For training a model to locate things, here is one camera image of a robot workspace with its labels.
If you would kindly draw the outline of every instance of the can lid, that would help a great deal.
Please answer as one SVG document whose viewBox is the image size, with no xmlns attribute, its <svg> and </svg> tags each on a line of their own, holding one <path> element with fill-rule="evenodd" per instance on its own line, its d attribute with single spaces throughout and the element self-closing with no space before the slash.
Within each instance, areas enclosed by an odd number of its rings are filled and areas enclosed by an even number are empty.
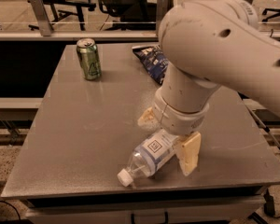
<svg viewBox="0 0 280 224">
<path fill-rule="evenodd" d="M 80 47 L 80 48 L 87 48 L 87 47 L 92 46 L 94 44 L 95 44 L 95 42 L 91 38 L 80 39 L 77 42 L 77 46 Z"/>
<path fill-rule="evenodd" d="M 122 169 L 118 173 L 118 179 L 124 187 L 128 187 L 133 182 L 132 176 L 126 169 Z"/>
</svg>

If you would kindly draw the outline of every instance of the drawer handle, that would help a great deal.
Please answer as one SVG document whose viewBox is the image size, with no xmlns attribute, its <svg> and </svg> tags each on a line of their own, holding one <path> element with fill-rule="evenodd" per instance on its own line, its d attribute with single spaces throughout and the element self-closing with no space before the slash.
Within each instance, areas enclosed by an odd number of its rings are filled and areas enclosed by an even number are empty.
<svg viewBox="0 0 280 224">
<path fill-rule="evenodd" d="M 161 224 L 168 224 L 169 223 L 168 213 L 164 212 L 164 215 L 165 215 L 165 221 L 163 223 L 161 223 Z M 135 224 L 135 222 L 134 222 L 134 214 L 131 214 L 131 223 Z"/>
</svg>

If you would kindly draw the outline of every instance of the soda can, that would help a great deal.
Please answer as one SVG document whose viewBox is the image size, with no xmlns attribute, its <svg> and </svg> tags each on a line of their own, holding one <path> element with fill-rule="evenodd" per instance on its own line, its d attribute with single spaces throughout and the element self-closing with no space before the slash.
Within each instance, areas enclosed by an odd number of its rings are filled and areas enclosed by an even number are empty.
<svg viewBox="0 0 280 224">
<path fill-rule="evenodd" d="M 93 39 L 84 38 L 78 40 L 77 56 L 85 79 L 93 80 L 102 75 L 98 48 Z"/>
</svg>

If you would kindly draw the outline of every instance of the robotic hand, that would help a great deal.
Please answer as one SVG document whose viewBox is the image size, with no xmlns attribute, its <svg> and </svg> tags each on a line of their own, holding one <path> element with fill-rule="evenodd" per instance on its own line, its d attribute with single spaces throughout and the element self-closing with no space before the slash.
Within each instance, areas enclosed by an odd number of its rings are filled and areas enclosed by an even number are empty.
<svg viewBox="0 0 280 224">
<path fill-rule="evenodd" d="M 219 85 L 280 117 L 280 42 L 259 33 L 257 24 L 244 0 L 191 1 L 166 14 L 159 41 L 171 64 L 153 104 L 164 129 L 198 130 Z"/>
</svg>

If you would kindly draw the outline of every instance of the clear plastic bottle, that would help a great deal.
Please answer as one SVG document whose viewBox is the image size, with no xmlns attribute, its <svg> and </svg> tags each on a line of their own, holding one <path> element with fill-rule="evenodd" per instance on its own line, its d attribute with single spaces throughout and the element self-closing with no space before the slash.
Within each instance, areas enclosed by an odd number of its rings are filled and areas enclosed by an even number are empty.
<svg viewBox="0 0 280 224">
<path fill-rule="evenodd" d="M 127 187 L 139 177 L 154 175 L 174 156 L 173 144 L 177 136 L 160 129 L 137 146 L 126 168 L 118 173 L 120 183 Z"/>
</svg>

